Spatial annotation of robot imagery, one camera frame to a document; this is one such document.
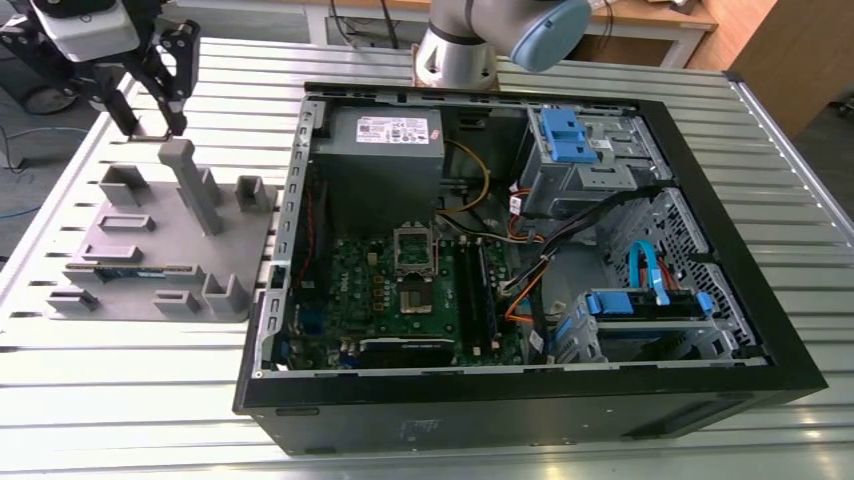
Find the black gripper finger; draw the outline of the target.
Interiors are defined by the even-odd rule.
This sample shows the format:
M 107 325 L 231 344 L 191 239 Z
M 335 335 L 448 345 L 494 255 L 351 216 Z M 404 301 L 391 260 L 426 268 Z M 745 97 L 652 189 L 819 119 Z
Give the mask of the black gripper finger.
M 123 64 L 120 56 L 69 60 L 48 37 L 31 27 L 3 27 L 1 45 L 60 93 L 83 97 L 105 111 L 125 136 L 135 132 L 137 118 L 109 71 Z
M 167 132 L 180 136 L 187 128 L 184 104 L 197 83 L 200 25 L 192 20 L 167 22 L 152 36 L 133 77 L 157 102 Z

